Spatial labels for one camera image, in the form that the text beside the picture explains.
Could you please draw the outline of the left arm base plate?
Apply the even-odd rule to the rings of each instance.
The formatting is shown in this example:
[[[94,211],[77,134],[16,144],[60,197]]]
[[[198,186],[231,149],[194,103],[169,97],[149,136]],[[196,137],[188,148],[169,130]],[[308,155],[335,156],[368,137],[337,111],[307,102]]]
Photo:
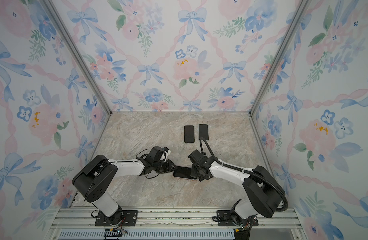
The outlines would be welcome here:
[[[138,218],[137,210],[117,210],[111,217],[104,215],[99,211],[95,217],[96,227],[135,227]]]

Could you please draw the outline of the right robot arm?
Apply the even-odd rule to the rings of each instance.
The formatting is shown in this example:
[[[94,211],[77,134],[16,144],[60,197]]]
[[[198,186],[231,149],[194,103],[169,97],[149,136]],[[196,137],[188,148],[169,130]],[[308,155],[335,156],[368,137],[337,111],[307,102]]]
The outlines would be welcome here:
[[[219,178],[244,189],[247,198],[238,200],[230,210],[232,222],[241,226],[256,215],[272,218],[275,212],[288,209],[289,203],[284,189],[262,166],[242,168],[222,161],[193,163],[191,176],[200,182]]]

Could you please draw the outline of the light blue phone case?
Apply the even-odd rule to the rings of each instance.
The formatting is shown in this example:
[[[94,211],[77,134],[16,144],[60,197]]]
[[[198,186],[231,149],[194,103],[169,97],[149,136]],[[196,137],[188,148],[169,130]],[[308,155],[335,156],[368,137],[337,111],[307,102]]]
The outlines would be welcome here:
[[[199,139],[201,138],[209,140],[209,126],[206,124],[199,124]]]

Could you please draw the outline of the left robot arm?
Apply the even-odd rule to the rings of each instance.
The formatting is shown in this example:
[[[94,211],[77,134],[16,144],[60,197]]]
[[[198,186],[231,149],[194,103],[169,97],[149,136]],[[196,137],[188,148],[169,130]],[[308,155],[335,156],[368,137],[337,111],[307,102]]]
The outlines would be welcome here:
[[[94,205],[111,225],[122,220],[123,210],[107,192],[113,178],[124,176],[146,176],[151,172],[165,174],[174,172],[177,166],[168,159],[168,152],[144,154],[132,160],[111,160],[103,155],[96,156],[72,180],[73,186]]]

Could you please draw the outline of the black phone case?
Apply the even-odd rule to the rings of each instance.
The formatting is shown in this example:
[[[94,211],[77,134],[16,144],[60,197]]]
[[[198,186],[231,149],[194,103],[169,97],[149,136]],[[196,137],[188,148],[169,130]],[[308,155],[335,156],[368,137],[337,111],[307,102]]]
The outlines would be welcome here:
[[[195,128],[194,126],[184,126],[184,142],[194,143],[195,142]]]

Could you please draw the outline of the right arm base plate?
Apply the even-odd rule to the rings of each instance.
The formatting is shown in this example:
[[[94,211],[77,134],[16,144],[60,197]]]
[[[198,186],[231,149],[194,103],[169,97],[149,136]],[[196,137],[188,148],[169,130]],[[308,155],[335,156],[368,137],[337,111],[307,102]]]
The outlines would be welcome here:
[[[251,216],[247,219],[242,219],[237,214],[231,213],[229,210],[217,210],[216,216],[212,217],[214,222],[218,223],[219,227],[257,227],[259,225],[257,216]]]

